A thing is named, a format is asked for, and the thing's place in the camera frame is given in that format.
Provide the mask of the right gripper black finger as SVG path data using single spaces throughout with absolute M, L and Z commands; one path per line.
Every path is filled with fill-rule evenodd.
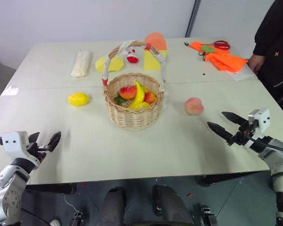
M 235 113 L 232 112 L 222 112 L 222 115 L 227 118 L 229 121 L 238 124 L 238 125 L 243 125 L 244 124 L 244 118 L 236 115 Z
M 213 123 L 213 122 L 207 122 L 207 125 L 209 128 L 218 136 L 223 138 L 226 141 L 229 141 L 233 135 L 225 130 L 225 128 L 221 127 L 220 125 Z

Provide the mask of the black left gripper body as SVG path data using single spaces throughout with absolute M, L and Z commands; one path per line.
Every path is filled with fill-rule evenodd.
M 46 152 L 49 151 L 49 145 L 38 146 L 36 142 L 29 143 L 26 146 L 26 159 L 34 165 L 40 165 L 46 157 Z

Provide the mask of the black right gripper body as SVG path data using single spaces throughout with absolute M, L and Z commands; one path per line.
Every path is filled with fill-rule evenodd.
M 229 146 L 234 143 L 238 145 L 246 145 L 248 141 L 256 143 L 256 140 L 252 138 L 252 135 L 254 135 L 255 129 L 258 127 L 258 120 L 254 120 L 253 122 L 247 120 L 232 120 L 232 122 L 238 124 L 239 129 L 234 136 L 227 140 Z

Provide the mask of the person's bare hand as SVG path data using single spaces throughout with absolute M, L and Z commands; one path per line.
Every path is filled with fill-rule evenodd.
M 257 74 L 262 65 L 264 64 L 265 62 L 265 56 L 260 56 L 260 55 L 255 55 L 253 54 L 249 59 L 248 59 L 248 62 L 247 62 L 247 65 L 249 66 L 249 68 L 255 73 Z

